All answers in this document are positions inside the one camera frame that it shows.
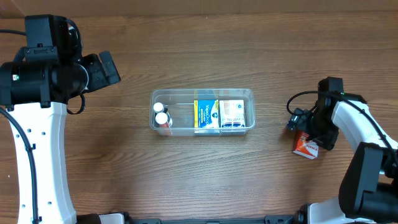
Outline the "red orange medicine box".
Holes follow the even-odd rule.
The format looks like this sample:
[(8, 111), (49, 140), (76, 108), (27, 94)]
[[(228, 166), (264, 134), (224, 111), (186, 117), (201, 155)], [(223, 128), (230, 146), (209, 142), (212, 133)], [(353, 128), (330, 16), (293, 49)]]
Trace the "red orange medicine box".
[(298, 131), (292, 152), (308, 159), (318, 157), (319, 146), (313, 141), (308, 141), (309, 135), (303, 131)]

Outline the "black bottle white cap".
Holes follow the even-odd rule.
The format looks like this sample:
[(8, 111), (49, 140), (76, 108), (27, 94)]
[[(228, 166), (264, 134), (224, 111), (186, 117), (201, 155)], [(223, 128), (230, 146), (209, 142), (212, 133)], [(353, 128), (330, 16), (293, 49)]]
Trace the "black bottle white cap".
[(168, 121), (170, 121), (170, 115), (168, 112), (168, 108), (164, 104), (162, 104), (160, 102), (154, 103), (152, 109), (154, 110), (155, 115), (157, 115), (159, 113), (165, 113), (168, 117)]

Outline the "orange tube white cap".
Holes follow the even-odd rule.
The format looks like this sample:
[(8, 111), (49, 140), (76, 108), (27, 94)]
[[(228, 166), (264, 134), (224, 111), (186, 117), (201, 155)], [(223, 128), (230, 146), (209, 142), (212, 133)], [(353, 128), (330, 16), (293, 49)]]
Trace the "orange tube white cap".
[(159, 125), (159, 133), (164, 136), (170, 136), (171, 130), (171, 119), (166, 113), (158, 113), (155, 116), (155, 122)]

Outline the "white blue plaster box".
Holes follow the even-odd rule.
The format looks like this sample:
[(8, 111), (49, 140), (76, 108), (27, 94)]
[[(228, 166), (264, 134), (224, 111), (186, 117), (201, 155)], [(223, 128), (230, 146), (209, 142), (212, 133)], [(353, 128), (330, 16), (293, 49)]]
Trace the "white blue plaster box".
[(220, 101), (220, 126), (222, 128), (244, 128), (244, 100)]

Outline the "blue yellow VapoDrops box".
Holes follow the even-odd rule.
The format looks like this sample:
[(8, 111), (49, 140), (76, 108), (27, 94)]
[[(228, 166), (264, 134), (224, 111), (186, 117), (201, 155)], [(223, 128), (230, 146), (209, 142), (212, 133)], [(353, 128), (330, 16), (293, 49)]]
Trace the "blue yellow VapoDrops box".
[(195, 100), (193, 105), (195, 128), (219, 128), (218, 100)]

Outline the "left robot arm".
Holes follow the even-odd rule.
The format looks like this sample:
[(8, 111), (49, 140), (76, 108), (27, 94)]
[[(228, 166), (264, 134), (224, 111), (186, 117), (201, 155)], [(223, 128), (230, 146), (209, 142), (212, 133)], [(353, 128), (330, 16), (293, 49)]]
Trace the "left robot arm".
[(26, 46), (1, 66), (1, 114), (11, 125), (19, 180), (19, 223), (127, 223), (124, 213), (78, 215), (68, 189), (67, 104), (120, 76), (108, 51), (82, 54), (66, 17), (25, 18)]

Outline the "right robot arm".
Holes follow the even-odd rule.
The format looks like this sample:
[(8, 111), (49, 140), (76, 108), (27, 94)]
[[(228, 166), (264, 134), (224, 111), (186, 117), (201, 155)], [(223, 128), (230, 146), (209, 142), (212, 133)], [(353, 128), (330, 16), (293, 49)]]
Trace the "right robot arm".
[(313, 108), (290, 112), (287, 129), (297, 133), (293, 152), (314, 159), (319, 149), (332, 150), (342, 133), (354, 155), (338, 196), (302, 206), (290, 222), (397, 222), (397, 141), (376, 122), (361, 95), (345, 93), (341, 78), (322, 79), (314, 93)]

